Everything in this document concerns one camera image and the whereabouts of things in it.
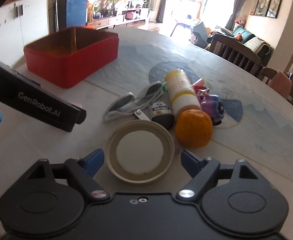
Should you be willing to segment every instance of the orange fruit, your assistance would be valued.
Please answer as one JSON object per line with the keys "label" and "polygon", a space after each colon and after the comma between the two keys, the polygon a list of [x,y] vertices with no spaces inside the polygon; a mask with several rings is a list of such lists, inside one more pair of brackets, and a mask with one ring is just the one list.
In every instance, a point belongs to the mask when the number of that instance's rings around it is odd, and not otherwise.
{"label": "orange fruit", "polygon": [[177,118],[175,136],[183,147],[204,147],[211,140],[212,134],[211,118],[203,111],[186,110]]}

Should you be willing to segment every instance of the round beige bowl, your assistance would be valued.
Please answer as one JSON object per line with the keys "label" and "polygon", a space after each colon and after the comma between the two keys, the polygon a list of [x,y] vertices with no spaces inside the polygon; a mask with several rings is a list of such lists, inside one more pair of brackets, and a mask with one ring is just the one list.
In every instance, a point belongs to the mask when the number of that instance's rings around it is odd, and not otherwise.
{"label": "round beige bowl", "polygon": [[[163,157],[161,163],[151,172],[136,175],[127,172],[119,164],[116,157],[116,150],[120,140],[128,133],[144,130],[157,136],[163,145]],[[119,179],[135,185],[147,185],[161,179],[171,166],[174,157],[174,143],[171,135],[161,125],[144,120],[131,121],[118,130],[110,137],[106,147],[106,162],[112,173]]]}

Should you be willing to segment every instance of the framed picture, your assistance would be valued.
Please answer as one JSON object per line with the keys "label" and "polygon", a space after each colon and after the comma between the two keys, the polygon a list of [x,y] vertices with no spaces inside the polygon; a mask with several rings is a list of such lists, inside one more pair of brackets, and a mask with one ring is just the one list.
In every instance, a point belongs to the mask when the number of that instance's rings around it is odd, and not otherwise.
{"label": "framed picture", "polygon": [[277,18],[282,0],[271,0],[267,17]]}
{"label": "framed picture", "polygon": [[254,15],[258,1],[259,0],[253,0],[252,6],[251,6],[251,10],[250,10],[250,15]]}
{"label": "framed picture", "polygon": [[259,0],[255,10],[257,16],[266,16],[271,0]]}

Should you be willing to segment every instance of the open red box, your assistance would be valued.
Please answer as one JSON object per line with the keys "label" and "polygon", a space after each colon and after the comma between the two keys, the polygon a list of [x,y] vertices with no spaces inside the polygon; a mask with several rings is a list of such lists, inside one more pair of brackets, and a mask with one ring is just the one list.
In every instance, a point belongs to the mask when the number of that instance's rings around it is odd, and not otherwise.
{"label": "open red box", "polygon": [[118,57],[119,35],[72,27],[24,48],[28,70],[62,88],[71,88]]}

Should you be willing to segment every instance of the screw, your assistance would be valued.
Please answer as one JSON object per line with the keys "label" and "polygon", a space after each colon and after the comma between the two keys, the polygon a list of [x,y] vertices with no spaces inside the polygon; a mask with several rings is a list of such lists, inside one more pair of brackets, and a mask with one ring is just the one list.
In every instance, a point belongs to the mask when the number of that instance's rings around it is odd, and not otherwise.
{"label": "screw", "polygon": [[191,198],[194,195],[195,195],[194,191],[190,189],[183,189],[179,192],[179,196],[184,198]]}
{"label": "screw", "polygon": [[138,204],[138,201],[136,199],[131,199],[130,203],[133,204],[133,205],[136,205],[136,204]]}
{"label": "screw", "polygon": [[108,194],[104,190],[95,190],[91,192],[91,196],[94,198],[104,198]]}
{"label": "screw", "polygon": [[141,198],[139,198],[139,201],[140,201],[141,203],[147,202],[147,198],[141,197]]}

